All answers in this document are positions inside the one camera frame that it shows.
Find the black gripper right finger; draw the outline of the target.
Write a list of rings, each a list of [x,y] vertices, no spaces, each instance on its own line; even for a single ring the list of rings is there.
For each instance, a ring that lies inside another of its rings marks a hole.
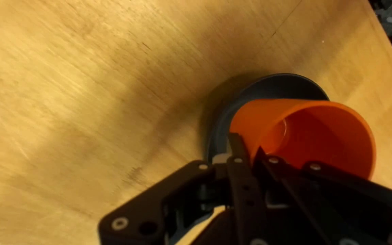
[[[392,190],[327,164],[293,168],[257,150],[253,172],[265,208],[304,245],[392,245]]]

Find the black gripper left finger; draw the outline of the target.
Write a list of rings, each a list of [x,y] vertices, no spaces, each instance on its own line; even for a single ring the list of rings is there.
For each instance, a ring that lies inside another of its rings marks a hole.
[[[261,188],[251,175],[242,139],[228,137],[223,164],[193,161],[104,216],[100,245],[171,245],[202,221],[198,245],[268,245]]]

